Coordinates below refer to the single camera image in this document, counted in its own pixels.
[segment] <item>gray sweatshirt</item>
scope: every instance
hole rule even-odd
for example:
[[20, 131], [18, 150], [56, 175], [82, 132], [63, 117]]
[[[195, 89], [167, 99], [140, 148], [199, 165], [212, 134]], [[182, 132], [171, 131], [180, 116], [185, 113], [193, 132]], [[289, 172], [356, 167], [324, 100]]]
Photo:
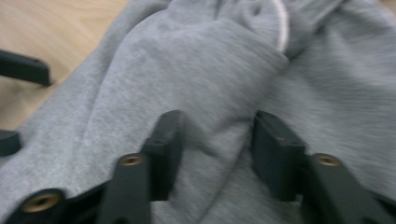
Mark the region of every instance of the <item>gray sweatshirt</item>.
[[184, 154], [154, 224], [301, 223], [251, 170], [255, 112], [273, 113], [396, 200], [396, 23], [375, 0], [133, 0], [19, 128], [0, 160], [0, 222], [26, 196], [108, 180], [157, 118], [184, 112]]

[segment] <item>black plastic part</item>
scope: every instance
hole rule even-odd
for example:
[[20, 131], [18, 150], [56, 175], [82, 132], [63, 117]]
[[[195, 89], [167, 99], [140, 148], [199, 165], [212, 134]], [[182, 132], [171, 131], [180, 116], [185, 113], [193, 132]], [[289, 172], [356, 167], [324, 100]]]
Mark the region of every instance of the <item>black plastic part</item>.
[[50, 69], [42, 61], [0, 50], [0, 76], [50, 85]]
[[[333, 158], [337, 163], [323, 164], [319, 162], [323, 157]], [[335, 157], [326, 154], [308, 157], [305, 176], [308, 176], [305, 195], [309, 192], [314, 197], [304, 200], [318, 206], [320, 223], [394, 224], [391, 216]]]
[[105, 191], [97, 224], [149, 224], [149, 157], [123, 156]]
[[318, 205], [308, 200], [301, 203], [301, 213], [304, 224], [323, 224]]
[[[35, 211], [35, 208], [39, 208], [43, 204], [45, 205], [46, 203], [50, 203], [49, 201], [46, 201], [46, 195], [52, 195], [52, 197], [57, 198], [57, 200], [54, 201], [56, 204], [48, 209]], [[40, 196], [44, 196], [44, 198], [42, 200], [37, 200], [35, 203], [29, 203]], [[28, 212], [26, 211], [26, 206], [31, 208], [32, 206], [35, 206], [35, 208], [33, 207], [33, 210]], [[64, 193], [60, 189], [43, 189], [23, 201], [21, 205], [14, 210], [14, 213], [11, 214], [5, 224], [59, 223], [62, 220], [65, 206], [66, 199], [64, 197]]]
[[99, 213], [99, 206], [107, 184], [105, 182], [69, 199], [60, 224], [93, 224]]
[[253, 169], [276, 199], [295, 200], [304, 150], [304, 142], [282, 120], [257, 112], [251, 145]]
[[182, 154], [183, 116], [174, 110], [163, 114], [141, 153], [151, 161], [151, 201], [166, 201], [172, 190]]
[[390, 198], [387, 198], [383, 195], [371, 192], [374, 198], [382, 205], [388, 213], [393, 216], [393, 220], [396, 223], [396, 202]]
[[21, 140], [17, 132], [0, 130], [0, 157], [12, 155], [20, 149]]

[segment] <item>wooden floor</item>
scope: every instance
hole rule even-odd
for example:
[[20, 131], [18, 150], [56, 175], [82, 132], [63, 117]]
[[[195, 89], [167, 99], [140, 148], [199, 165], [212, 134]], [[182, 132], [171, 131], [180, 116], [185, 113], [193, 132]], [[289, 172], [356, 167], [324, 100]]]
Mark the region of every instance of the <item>wooden floor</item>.
[[[383, 0], [396, 12], [396, 0]], [[54, 85], [0, 77], [0, 129], [15, 129], [95, 48], [127, 0], [1, 0], [0, 49], [44, 60]]]

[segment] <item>chair leg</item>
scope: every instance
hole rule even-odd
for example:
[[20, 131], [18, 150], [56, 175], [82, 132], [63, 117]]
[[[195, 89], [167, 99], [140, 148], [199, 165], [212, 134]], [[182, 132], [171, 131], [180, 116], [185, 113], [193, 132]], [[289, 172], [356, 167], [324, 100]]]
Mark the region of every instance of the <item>chair leg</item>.
[[42, 61], [0, 50], [0, 76], [50, 86], [50, 69]]
[[21, 149], [21, 139], [17, 132], [0, 130], [0, 157], [17, 153]]

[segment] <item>brass insert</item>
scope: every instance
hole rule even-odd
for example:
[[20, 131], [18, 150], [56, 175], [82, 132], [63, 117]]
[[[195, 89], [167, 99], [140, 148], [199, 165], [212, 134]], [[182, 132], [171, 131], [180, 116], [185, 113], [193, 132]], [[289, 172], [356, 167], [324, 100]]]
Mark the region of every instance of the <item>brass insert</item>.
[[23, 206], [22, 211], [26, 213], [45, 211], [55, 206], [60, 200], [61, 197], [58, 194], [54, 193], [38, 195], [37, 197], [27, 202]]
[[331, 156], [319, 156], [317, 157], [317, 161], [320, 164], [327, 165], [327, 166], [339, 166], [340, 161], [338, 161], [336, 158], [331, 157]]
[[142, 158], [132, 156], [132, 157], [126, 157], [126, 158], [122, 159], [121, 164], [124, 166], [131, 166], [131, 165], [137, 165], [140, 162], [142, 162]]

